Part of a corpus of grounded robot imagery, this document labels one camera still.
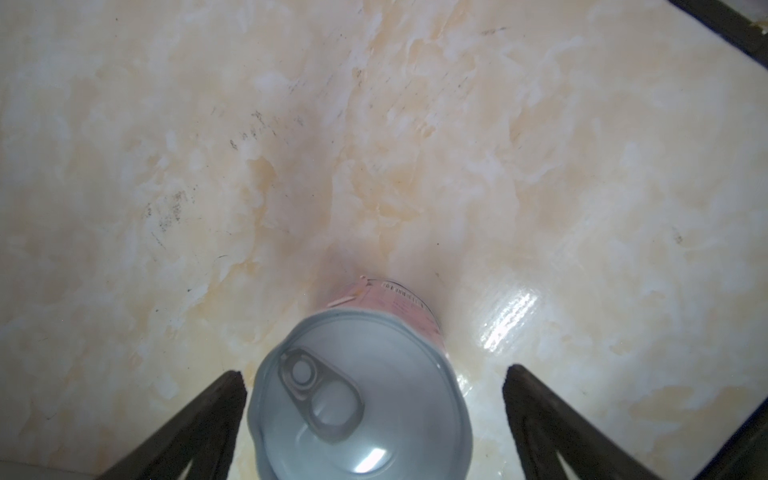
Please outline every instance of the black metal frame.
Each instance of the black metal frame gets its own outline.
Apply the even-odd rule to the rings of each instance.
[[[502,395],[527,480],[566,480],[558,453],[585,480],[659,480],[524,366],[509,367]],[[768,399],[694,480],[744,478],[761,452],[768,452]]]
[[[763,29],[718,0],[669,0],[705,24],[725,41],[768,68],[768,35]]]
[[[225,372],[98,480],[224,480],[232,463],[246,390],[239,372]]]

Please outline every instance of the pull tab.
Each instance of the pull tab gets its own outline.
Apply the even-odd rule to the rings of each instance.
[[[328,443],[346,440],[365,404],[355,383],[303,347],[280,355],[280,380],[312,431]]]

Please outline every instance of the can label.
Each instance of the can label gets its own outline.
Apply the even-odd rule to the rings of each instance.
[[[432,311],[412,291],[391,280],[361,276],[328,303],[327,308],[363,308],[391,313],[445,353],[445,344]]]

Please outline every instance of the pink can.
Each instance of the pink can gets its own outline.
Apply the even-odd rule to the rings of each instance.
[[[248,423],[262,480],[465,480],[472,457],[435,316],[365,276],[266,356]]]
[[[445,353],[445,343],[435,315],[411,290],[397,282],[375,280],[363,275],[326,305],[326,308],[340,307],[391,313]]]

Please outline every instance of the beige marble tile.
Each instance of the beige marble tile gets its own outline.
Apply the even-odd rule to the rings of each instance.
[[[665,478],[768,394],[768,72],[666,2],[8,0],[0,82],[0,458],[103,471],[361,273],[472,479],[514,362]]]

